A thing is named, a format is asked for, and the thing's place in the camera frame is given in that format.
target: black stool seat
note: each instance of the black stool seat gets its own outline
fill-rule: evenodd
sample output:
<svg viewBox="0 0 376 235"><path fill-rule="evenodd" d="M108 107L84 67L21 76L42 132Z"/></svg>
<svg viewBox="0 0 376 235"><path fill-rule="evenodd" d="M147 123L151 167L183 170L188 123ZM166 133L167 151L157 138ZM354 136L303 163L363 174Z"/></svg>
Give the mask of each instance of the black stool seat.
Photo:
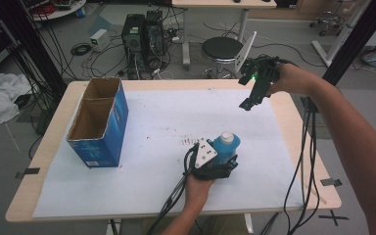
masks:
<svg viewBox="0 0 376 235"><path fill-rule="evenodd" d="M203 54L211 61L229 64L243 48L243 44L230 37L213 37L203 43Z"/></svg>

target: white bottle cap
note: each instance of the white bottle cap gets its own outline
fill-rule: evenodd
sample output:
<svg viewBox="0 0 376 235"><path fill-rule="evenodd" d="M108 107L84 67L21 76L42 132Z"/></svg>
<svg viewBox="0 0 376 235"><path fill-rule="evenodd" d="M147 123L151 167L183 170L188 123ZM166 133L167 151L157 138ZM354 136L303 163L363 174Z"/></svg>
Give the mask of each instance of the white bottle cap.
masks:
<svg viewBox="0 0 376 235"><path fill-rule="evenodd" d="M222 143L231 144L234 140L234 135L231 132L225 131L220 136Z"/></svg>

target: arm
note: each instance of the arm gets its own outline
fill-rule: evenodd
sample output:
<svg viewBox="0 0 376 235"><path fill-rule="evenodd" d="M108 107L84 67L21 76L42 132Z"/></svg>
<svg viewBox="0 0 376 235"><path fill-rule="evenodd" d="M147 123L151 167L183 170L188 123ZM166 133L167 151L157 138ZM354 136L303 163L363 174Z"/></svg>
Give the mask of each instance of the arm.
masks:
<svg viewBox="0 0 376 235"><path fill-rule="evenodd" d="M316 104L331 133L341 163L376 234L376 131L340 91L319 76L292 65L279 67L277 91L307 95Z"/></svg>
<svg viewBox="0 0 376 235"><path fill-rule="evenodd" d="M192 174L188 175L184 209L164 231L164 235L188 234L207 201L213 183L214 180L202 181Z"/></svg>

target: black computer tower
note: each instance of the black computer tower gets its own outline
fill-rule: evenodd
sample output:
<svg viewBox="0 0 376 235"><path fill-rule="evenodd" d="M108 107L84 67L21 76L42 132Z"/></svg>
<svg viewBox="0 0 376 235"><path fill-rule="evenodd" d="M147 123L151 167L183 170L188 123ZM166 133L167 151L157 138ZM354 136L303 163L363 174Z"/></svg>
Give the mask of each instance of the black computer tower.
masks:
<svg viewBox="0 0 376 235"><path fill-rule="evenodd" d="M148 63L149 48L144 36L144 21L143 14L129 14L121 32L128 79L140 79L140 71L146 68Z"/></svg>
<svg viewBox="0 0 376 235"><path fill-rule="evenodd" d="M150 55L165 54L163 12L148 11L145 20L145 38L148 47L151 48Z"/></svg>

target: cardboard box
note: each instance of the cardboard box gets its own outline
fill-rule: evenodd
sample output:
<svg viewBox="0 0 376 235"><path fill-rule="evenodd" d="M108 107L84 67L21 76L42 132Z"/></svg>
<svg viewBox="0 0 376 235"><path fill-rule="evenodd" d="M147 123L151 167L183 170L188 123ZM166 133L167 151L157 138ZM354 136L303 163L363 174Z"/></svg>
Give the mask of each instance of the cardboard box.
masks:
<svg viewBox="0 0 376 235"><path fill-rule="evenodd" d="M88 167L117 167L128 108L119 78L93 78L67 141Z"/></svg>

